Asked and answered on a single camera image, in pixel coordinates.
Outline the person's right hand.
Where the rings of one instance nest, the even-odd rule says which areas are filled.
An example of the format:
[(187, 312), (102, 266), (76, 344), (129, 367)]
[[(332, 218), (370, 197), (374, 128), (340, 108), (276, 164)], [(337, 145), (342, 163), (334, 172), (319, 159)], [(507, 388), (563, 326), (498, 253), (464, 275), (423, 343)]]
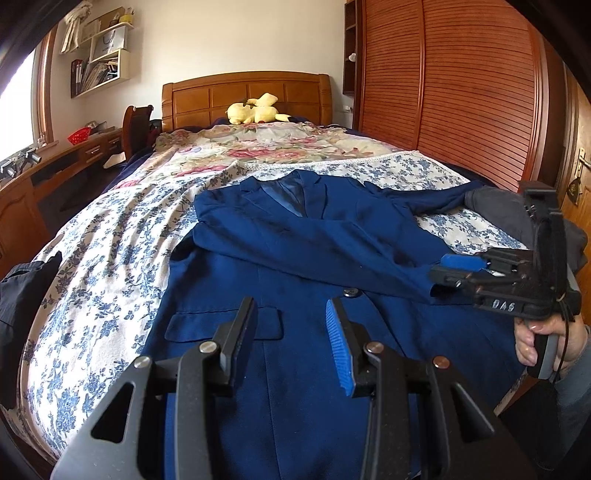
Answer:
[(587, 346), (589, 331), (581, 314), (575, 315), (573, 321), (564, 320), (558, 313), (540, 321), (515, 318), (515, 352), (518, 361), (526, 367), (534, 367), (538, 361), (535, 348), (538, 336), (548, 337), (556, 344), (551, 348), (553, 356), (545, 354), (543, 360), (551, 367), (548, 372), (554, 374), (575, 364)]

